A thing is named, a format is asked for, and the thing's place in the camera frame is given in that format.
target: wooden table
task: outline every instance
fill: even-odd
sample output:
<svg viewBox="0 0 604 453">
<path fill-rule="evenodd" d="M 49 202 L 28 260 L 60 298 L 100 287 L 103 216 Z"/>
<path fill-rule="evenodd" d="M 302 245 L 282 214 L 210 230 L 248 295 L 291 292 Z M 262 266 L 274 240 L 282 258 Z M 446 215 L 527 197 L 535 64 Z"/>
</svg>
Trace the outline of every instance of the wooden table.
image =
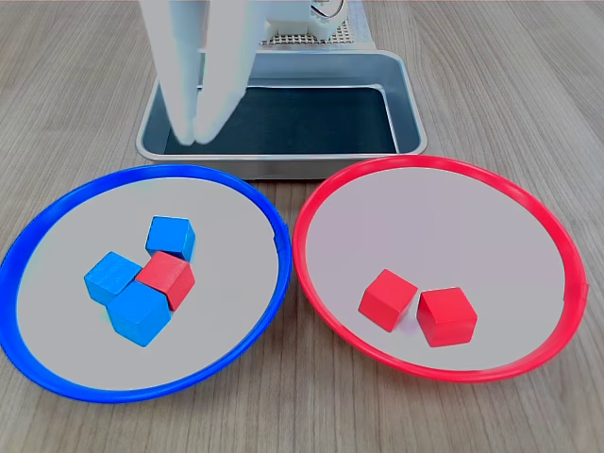
<svg viewBox="0 0 604 453">
<path fill-rule="evenodd" d="M 294 278 L 236 363 L 157 401 L 99 406 L 0 359 L 0 451 L 604 451 L 604 3 L 366 4 L 378 48 L 407 62 L 429 154 L 519 183 L 576 240 L 591 286 L 579 334 L 514 380 L 435 383 L 353 350 Z M 2 254 L 49 203 L 144 164 L 155 77 L 136 2 L 0 2 Z M 257 185 L 292 226 L 313 185 Z"/>
</svg>

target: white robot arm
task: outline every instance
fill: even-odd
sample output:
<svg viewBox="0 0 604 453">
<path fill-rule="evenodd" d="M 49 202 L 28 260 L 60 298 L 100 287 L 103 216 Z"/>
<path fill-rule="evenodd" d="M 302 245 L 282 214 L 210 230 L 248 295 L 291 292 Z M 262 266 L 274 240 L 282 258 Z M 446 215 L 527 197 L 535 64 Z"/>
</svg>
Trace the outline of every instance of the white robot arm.
<svg viewBox="0 0 604 453">
<path fill-rule="evenodd" d="M 262 41 L 277 33 L 326 40 L 347 15 L 344 0 L 140 3 L 172 130 L 184 145 L 209 143 L 218 135 L 245 95 Z M 203 89 L 198 90 L 202 50 Z"/>
</svg>

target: cube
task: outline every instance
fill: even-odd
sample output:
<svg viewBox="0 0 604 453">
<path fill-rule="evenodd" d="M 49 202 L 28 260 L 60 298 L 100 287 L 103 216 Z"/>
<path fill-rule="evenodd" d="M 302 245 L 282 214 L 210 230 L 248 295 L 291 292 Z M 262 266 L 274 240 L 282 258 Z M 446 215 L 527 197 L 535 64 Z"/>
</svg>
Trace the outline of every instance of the cube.
<svg viewBox="0 0 604 453">
<path fill-rule="evenodd" d="M 84 276 L 88 294 L 92 300 L 107 305 L 141 271 L 138 264 L 109 252 Z"/>
<path fill-rule="evenodd" d="M 156 252 L 136 280 L 164 293 L 172 311 L 180 306 L 195 283 L 191 265 L 164 252 Z"/>
<path fill-rule="evenodd" d="M 359 312 L 378 326 L 392 332 L 409 310 L 417 288 L 384 269 L 365 290 Z"/>
<path fill-rule="evenodd" d="M 133 281 L 107 305 L 113 329 L 130 341 L 147 347 L 170 322 L 166 296 Z"/>
<path fill-rule="evenodd" d="M 426 291 L 420 296 L 417 321 L 431 347 L 469 343 L 477 320 L 461 288 Z"/>
<path fill-rule="evenodd" d="M 189 220 L 156 216 L 151 221 L 145 248 L 152 257 L 156 252 L 165 252 L 191 261 L 194 245 L 195 233 Z"/>
</svg>

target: red cube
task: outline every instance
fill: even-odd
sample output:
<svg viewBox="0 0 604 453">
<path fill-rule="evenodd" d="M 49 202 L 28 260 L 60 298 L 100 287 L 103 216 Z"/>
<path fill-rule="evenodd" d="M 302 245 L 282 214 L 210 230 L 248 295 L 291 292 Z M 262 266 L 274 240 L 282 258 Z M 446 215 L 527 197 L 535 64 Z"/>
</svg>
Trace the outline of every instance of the red cube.
<svg viewBox="0 0 604 453">
<path fill-rule="evenodd" d="M 362 295 L 359 312 L 388 332 L 392 332 L 409 310 L 417 288 L 384 269 Z"/>
<path fill-rule="evenodd" d="M 417 321 L 431 347 L 470 343 L 478 316 L 461 288 L 423 292 Z"/>
<path fill-rule="evenodd" d="M 180 306 L 195 283 L 191 265 L 165 252 L 156 252 L 136 279 L 164 293 L 172 311 Z"/>
</svg>

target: blue cube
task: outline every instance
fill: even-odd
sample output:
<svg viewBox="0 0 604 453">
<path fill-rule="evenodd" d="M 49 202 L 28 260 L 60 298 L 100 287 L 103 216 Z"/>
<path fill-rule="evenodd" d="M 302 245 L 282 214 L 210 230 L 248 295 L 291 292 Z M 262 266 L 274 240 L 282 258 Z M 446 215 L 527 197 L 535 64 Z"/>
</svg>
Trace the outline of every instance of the blue cube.
<svg viewBox="0 0 604 453">
<path fill-rule="evenodd" d="M 84 276 L 92 300 L 107 305 L 142 270 L 137 263 L 109 252 Z"/>
<path fill-rule="evenodd" d="M 181 260 L 191 261 L 195 233 L 191 222 L 176 217 L 154 217 L 147 236 L 146 249 L 149 255 L 165 252 Z"/>
<path fill-rule="evenodd" d="M 113 329 L 146 347 L 170 322 L 168 299 L 139 281 L 130 283 L 107 306 Z"/>
</svg>

